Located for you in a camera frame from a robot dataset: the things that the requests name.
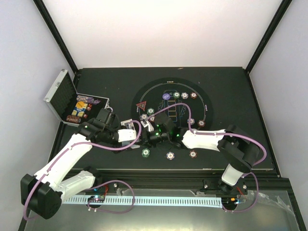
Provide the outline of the green poker chip stack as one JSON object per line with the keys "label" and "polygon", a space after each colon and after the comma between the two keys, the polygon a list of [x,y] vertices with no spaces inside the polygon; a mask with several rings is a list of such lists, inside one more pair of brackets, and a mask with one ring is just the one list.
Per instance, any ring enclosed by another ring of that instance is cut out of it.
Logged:
{"label": "green poker chip stack", "polygon": [[147,158],[150,156],[150,150],[147,148],[144,148],[141,152],[142,157]]}

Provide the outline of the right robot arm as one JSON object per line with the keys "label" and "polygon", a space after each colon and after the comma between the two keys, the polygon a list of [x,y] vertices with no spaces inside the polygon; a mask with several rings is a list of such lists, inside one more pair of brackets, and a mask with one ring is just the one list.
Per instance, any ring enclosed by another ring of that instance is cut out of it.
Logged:
{"label": "right robot arm", "polygon": [[219,152],[228,161],[216,191],[230,194],[236,189],[239,179],[248,175],[257,161],[261,145],[243,134],[236,126],[229,126],[219,131],[198,131],[192,128],[177,127],[164,113],[153,115],[151,119],[141,117],[144,130],[141,132],[141,144],[156,147],[157,144],[169,142],[178,149],[206,149]]}

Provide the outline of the red brown poker chip stack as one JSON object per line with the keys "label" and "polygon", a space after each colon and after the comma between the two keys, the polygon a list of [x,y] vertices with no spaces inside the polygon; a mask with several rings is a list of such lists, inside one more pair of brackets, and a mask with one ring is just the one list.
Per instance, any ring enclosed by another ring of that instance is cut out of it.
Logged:
{"label": "red brown poker chip stack", "polygon": [[190,151],[189,156],[191,158],[196,158],[197,157],[197,152],[195,152],[194,150]]}

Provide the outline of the purple round button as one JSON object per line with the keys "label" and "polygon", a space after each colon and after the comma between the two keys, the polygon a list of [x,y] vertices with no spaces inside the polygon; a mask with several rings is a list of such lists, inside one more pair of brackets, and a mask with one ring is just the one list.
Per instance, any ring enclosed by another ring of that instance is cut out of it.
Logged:
{"label": "purple round button", "polygon": [[163,96],[162,96],[162,98],[163,98],[163,100],[168,101],[168,100],[171,98],[171,96],[170,96],[170,94],[168,94],[168,93],[164,93]]}

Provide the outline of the red triangle marker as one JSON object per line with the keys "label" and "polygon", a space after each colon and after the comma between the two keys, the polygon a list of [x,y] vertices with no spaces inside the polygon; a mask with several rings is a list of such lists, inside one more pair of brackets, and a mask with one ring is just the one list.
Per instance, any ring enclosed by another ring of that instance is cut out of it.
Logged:
{"label": "red triangle marker", "polygon": [[140,108],[141,110],[145,111],[146,103],[147,103],[147,101],[143,101],[143,102],[137,103],[136,106],[137,106],[137,108]]}

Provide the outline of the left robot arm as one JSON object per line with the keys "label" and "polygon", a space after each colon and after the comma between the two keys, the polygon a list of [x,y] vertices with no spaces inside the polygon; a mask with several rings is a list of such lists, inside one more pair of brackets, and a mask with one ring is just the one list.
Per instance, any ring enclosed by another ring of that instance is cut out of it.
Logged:
{"label": "left robot arm", "polygon": [[81,123],[64,148],[41,170],[33,176],[26,174],[20,182],[21,203],[24,206],[23,218],[30,220],[27,210],[34,211],[44,219],[50,219],[69,198],[91,190],[98,192],[103,188],[103,179],[96,176],[93,168],[87,168],[65,180],[72,167],[93,147],[110,151],[122,151],[134,145],[141,135],[138,130],[112,128],[116,114],[101,109],[96,118]]}

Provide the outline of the blue white poker chip stack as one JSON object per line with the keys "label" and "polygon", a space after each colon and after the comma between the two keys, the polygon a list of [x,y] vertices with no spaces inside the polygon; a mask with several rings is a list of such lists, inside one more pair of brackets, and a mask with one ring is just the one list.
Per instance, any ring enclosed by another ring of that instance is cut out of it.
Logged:
{"label": "blue white poker chip stack", "polygon": [[175,154],[174,154],[173,152],[168,152],[168,153],[166,154],[166,158],[167,158],[168,160],[173,160],[173,159],[175,158]]}

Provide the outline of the blue playing card deck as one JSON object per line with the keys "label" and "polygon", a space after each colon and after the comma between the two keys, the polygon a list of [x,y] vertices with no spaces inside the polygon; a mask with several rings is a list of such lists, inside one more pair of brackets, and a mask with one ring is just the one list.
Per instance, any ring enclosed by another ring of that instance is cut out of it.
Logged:
{"label": "blue playing card deck", "polygon": [[[130,144],[131,144],[130,141],[121,142],[121,146],[122,146],[122,147],[126,147],[126,146],[128,146],[128,145],[130,145]],[[129,148],[131,148],[131,149],[138,149],[138,148],[140,148],[140,146],[134,144],[134,145],[131,145]]]}

